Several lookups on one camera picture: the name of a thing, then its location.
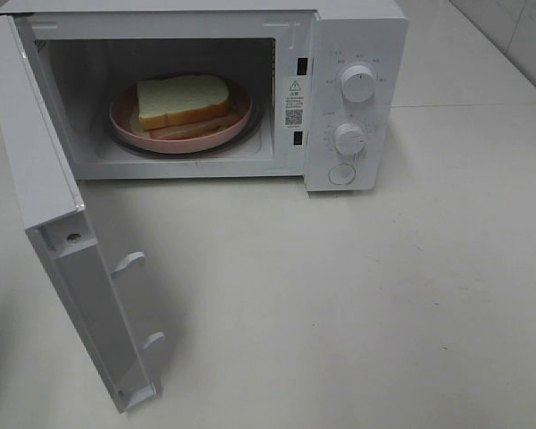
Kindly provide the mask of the round door release button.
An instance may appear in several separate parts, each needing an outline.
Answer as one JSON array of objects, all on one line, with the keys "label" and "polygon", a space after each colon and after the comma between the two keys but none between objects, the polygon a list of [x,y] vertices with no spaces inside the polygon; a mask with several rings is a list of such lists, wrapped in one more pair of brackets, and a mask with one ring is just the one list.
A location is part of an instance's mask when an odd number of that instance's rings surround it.
[{"label": "round door release button", "polygon": [[343,186],[350,184],[356,177],[356,169],[350,164],[338,164],[332,167],[328,178],[332,184]]}]

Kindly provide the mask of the white bread slice top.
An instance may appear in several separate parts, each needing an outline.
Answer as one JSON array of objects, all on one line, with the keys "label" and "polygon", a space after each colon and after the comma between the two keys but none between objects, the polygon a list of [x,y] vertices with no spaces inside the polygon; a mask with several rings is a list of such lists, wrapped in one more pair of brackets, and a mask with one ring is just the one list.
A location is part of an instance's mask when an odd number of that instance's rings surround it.
[{"label": "white bread slice top", "polygon": [[137,82],[138,121],[143,130],[208,121],[231,109],[226,82],[213,75],[180,75]]}]

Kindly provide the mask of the lower white timer knob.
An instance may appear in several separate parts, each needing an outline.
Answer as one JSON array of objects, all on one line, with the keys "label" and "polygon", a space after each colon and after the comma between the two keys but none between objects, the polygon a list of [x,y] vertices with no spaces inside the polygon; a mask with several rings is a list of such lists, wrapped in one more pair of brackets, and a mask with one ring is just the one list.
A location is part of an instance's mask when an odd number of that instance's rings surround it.
[{"label": "lower white timer knob", "polygon": [[356,123],[344,122],[332,133],[337,152],[344,156],[354,156],[364,150],[366,136]]}]

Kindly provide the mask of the white warning label sticker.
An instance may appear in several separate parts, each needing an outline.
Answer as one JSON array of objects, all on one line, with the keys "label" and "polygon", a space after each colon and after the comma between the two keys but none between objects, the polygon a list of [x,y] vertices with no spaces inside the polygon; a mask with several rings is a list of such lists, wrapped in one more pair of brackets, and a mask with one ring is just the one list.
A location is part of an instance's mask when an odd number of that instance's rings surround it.
[{"label": "white warning label sticker", "polygon": [[301,130],[306,118],[309,79],[305,75],[286,77],[281,81],[281,119],[286,130]]}]

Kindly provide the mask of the white microwave oven body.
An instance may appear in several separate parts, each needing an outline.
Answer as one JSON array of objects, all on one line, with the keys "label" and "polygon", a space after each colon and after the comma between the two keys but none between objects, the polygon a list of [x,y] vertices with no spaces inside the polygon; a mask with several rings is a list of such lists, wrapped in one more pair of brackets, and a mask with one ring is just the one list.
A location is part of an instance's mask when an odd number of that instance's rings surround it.
[{"label": "white microwave oven body", "polygon": [[[373,187],[407,22],[393,1],[10,1],[0,16],[23,19],[42,49],[39,62],[63,103],[63,145],[75,180],[298,176],[310,191]],[[339,73],[370,63],[375,92],[348,102]],[[247,88],[250,123],[232,142],[168,156],[137,150],[109,122],[113,99],[137,80],[216,74]],[[281,119],[281,81],[309,79],[301,130]],[[354,156],[337,152],[344,122],[366,136]],[[350,164],[356,177],[332,184],[330,169]]]}]

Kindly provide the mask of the upper white power knob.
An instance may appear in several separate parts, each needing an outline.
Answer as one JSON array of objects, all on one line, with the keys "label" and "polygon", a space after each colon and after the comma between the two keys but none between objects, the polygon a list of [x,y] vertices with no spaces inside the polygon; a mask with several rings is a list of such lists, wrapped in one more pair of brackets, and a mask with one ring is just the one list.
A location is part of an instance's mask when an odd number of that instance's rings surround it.
[{"label": "upper white power knob", "polygon": [[339,73],[342,96],[351,103],[363,103],[373,96],[377,71],[370,63],[349,63]]}]

